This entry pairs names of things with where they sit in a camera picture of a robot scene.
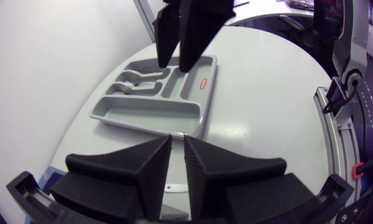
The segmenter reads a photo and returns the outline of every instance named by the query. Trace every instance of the cable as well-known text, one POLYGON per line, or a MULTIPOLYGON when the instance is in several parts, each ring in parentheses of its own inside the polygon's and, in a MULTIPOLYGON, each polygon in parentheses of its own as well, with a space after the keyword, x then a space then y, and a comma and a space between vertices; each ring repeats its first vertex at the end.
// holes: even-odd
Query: cable
POLYGON ((363 104, 361 101, 361 97, 359 96, 358 93, 356 93, 356 96, 358 97, 359 105, 361 106, 361 111, 362 111, 362 119, 363 119, 363 149, 362 149, 362 157, 361 161, 365 158, 365 143, 366 143, 366 137, 365 137, 365 130, 366 130, 366 123, 365 123, 365 111, 363 110, 363 104))
POLYGON ((357 94, 357 86, 353 85, 354 90, 352 91, 351 95, 349 95, 344 101, 342 101, 340 104, 334 106, 334 102, 329 100, 329 103, 323 108, 322 114, 327 114, 336 110, 340 110, 343 106, 345 106, 348 102, 350 102, 355 94, 357 94))

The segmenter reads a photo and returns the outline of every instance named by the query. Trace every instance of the black chair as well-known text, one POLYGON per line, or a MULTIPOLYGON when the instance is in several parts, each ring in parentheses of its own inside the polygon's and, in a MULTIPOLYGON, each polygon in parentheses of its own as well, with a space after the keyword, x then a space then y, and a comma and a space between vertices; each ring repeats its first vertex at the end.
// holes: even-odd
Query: black chair
POLYGON ((328 73, 334 76, 333 47, 342 31, 342 1, 314 0, 314 16, 312 27, 303 27, 294 19, 280 15, 290 29, 279 30, 286 38, 307 51, 328 73))

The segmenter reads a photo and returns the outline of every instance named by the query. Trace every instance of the metal frame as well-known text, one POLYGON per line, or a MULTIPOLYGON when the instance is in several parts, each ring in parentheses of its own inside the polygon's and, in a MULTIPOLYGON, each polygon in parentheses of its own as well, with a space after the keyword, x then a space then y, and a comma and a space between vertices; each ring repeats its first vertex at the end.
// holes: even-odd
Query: metal frame
MULTIPOLYGON (((338 86, 339 80, 337 82, 337 79, 333 79, 332 85, 338 86)), ((359 200, 361 194, 361 180, 352 179, 352 167, 361 161, 357 138, 351 116, 337 119, 339 114, 346 115, 345 111, 350 111, 349 108, 341 108, 336 116, 332 113, 322 114, 322 109, 328 103, 327 91, 327 88, 318 88, 314 101, 322 123, 328 152, 329 175, 338 174, 355 189, 346 203, 346 206, 349 206, 359 200)))
POLYGON ((136 6, 136 10, 138 10, 139 15, 142 18, 143 24, 148 31, 149 37, 152 43, 156 42, 154 38, 154 27, 152 25, 153 21, 155 20, 153 11, 150 8, 148 0, 133 0, 136 6))

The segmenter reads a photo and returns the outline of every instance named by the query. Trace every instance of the round table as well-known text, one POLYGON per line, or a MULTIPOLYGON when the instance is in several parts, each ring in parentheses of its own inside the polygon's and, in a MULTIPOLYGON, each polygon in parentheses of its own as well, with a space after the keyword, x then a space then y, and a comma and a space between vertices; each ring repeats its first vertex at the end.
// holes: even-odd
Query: round table
MULTIPOLYGON (((223 27, 204 54, 217 57, 217 74, 201 139, 238 154, 281 157, 314 194, 328 176, 328 158, 313 96, 330 79, 295 44, 271 33, 223 27)), ((64 136, 51 166, 67 170, 65 157, 105 154, 159 136, 88 117, 105 89, 131 61, 155 58, 150 45, 119 65, 91 94, 64 136)), ((183 142, 173 139, 167 183, 186 184, 183 142)), ((190 213, 187 193, 165 193, 163 204, 190 213)))

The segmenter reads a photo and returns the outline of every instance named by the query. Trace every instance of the white wall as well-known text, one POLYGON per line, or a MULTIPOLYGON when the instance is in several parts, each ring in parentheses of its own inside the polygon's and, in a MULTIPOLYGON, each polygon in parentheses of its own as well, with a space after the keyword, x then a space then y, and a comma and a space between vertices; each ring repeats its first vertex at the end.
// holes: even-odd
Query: white wall
POLYGON ((24 214, 6 184, 24 170, 38 180, 93 89, 149 44, 133 1, 0 0, 0 212, 8 223, 24 214))
POLYGON ((166 6, 166 3, 163 2, 163 0, 148 0, 148 3, 153 12, 154 18, 157 18, 157 13, 166 6))

